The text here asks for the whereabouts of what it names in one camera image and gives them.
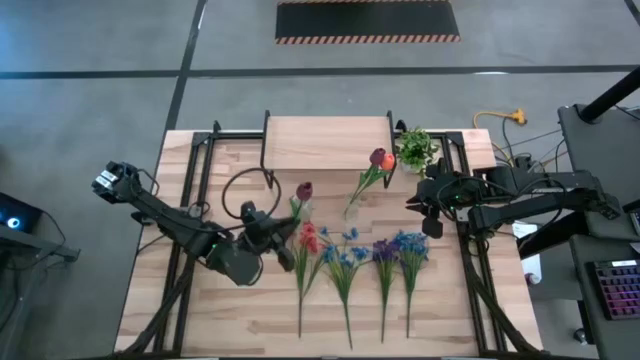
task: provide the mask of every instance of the potted plant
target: potted plant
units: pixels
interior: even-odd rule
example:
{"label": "potted plant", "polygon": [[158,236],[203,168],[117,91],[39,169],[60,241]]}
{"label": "potted plant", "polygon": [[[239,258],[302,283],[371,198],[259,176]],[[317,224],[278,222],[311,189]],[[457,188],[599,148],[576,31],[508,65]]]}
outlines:
{"label": "potted plant", "polygon": [[433,155],[438,151],[438,146],[433,144],[431,136],[420,128],[402,133],[400,141],[402,145],[398,149],[398,159],[402,167],[405,171],[424,178],[426,167],[433,162]]}

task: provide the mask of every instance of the floor mat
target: floor mat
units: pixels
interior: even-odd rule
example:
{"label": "floor mat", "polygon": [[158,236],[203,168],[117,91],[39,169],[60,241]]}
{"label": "floor mat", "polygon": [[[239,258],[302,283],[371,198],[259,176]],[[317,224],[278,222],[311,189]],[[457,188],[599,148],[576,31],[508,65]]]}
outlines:
{"label": "floor mat", "polygon": [[278,3],[276,43],[459,42],[448,0],[311,0]]}

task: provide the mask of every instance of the yellow and black striped border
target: yellow and black striped border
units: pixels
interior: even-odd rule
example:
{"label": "yellow and black striped border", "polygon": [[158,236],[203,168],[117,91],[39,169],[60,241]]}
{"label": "yellow and black striped border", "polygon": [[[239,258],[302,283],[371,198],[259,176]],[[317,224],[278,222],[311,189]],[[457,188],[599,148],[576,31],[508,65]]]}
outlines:
{"label": "yellow and black striped border", "polygon": [[400,44],[460,42],[459,35],[362,35],[362,36],[297,36],[276,39],[278,45],[319,44]]}

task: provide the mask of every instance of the yellow extension cord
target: yellow extension cord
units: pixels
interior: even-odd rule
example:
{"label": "yellow extension cord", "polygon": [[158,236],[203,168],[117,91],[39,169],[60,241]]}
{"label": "yellow extension cord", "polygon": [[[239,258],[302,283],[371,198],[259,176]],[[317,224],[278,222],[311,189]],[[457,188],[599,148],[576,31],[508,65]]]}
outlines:
{"label": "yellow extension cord", "polygon": [[[480,115],[492,115],[492,116],[497,116],[500,118],[507,118],[507,119],[511,119],[513,121],[515,121],[516,124],[520,125],[520,126],[524,126],[527,124],[527,119],[524,116],[524,111],[522,109],[517,109],[515,112],[512,112],[511,114],[507,114],[507,113],[501,113],[501,112],[495,112],[495,111],[480,111],[475,113],[475,115],[473,115],[473,127],[475,129],[478,129],[478,117]],[[511,166],[513,166],[513,159],[511,159],[509,157],[509,155],[507,155],[507,153],[502,150],[500,148],[500,146],[498,146],[498,144],[494,143],[493,141],[491,142],[491,145],[493,145],[494,148],[496,148],[498,151],[500,151],[502,153],[502,155],[504,155],[505,160],[507,161],[507,163],[511,164]]]}

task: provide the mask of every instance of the red flower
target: red flower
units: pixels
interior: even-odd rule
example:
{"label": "red flower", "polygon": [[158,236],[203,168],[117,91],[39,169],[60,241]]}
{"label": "red flower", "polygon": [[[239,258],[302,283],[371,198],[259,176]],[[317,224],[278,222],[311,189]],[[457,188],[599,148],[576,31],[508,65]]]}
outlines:
{"label": "red flower", "polygon": [[301,202],[309,200],[311,198],[311,194],[313,194],[313,185],[311,185],[310,182],[298,185],[298,188],[296,189],[296,196]]}
{"label": "red flower", "polygon": [[310,221],[307,221],[302,225],[302,231],[300,232],[300,245],[306,247],[312,254],[318,253],[316,227]]}
{"label": "red flower", "polygon": [[382,160],[384,160],[385,152],[386,151],[384,151],[383,148],[373,150],[371,156],[369,156],[369,161],[371,161],[371,164],[380,166],[380,164],[382,164]]}
{"label": "red flower", "polygon": [[382,160],[382,164],[380,164],[380,168],[385,171],[391,171],[395,162],[396,158],[393,154],[385,154],[384,160]]}

